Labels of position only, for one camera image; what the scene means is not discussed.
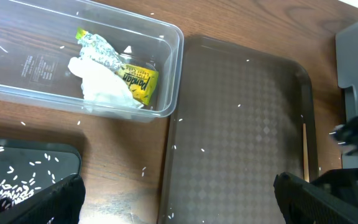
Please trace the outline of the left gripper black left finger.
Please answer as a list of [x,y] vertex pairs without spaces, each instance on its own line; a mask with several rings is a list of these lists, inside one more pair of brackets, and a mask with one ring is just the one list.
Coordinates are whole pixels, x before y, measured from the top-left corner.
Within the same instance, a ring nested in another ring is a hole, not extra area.
[[0,224],[77,224],[85,193],[81,176],[69,175],[27,200],[0,212]]

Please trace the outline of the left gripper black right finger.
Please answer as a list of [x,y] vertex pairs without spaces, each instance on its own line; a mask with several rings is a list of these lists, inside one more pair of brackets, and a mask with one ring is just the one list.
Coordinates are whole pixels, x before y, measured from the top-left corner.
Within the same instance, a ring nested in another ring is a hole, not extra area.
[[314,186],[312,182],[283,172],[276,176],[273,186],[286,223],[358,224],[358,208]]

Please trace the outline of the white rice grains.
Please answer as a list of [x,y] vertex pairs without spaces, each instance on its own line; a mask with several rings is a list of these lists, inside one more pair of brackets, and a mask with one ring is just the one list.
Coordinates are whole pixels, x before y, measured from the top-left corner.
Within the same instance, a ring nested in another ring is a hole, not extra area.
[[7,210],[60,180],[59,152],[0,146],[0,210]]

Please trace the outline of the white tissue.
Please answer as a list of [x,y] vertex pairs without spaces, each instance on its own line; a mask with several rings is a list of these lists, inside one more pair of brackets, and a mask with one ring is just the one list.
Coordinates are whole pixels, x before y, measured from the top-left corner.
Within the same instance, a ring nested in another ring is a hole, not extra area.
[[91,59],[72,57],[69,71],[82,79],[81,89],[86,101],[128,106],[141,109],[144,105],[135,100],[125,81],[110,69]]

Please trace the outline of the yellow silver snack wrapper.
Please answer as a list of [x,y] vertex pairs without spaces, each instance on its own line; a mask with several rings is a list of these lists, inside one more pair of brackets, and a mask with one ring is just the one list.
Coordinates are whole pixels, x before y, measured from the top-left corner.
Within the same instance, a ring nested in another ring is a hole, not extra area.
[[150,104],[158,82],[158,71],[128,63],[106,39],[98,34],[91,34],[79,28],[76,39],[81,45],[80,56],[77,58],[82,60],[88,58],[104,65],[125,81],[135,100],[144,106]]

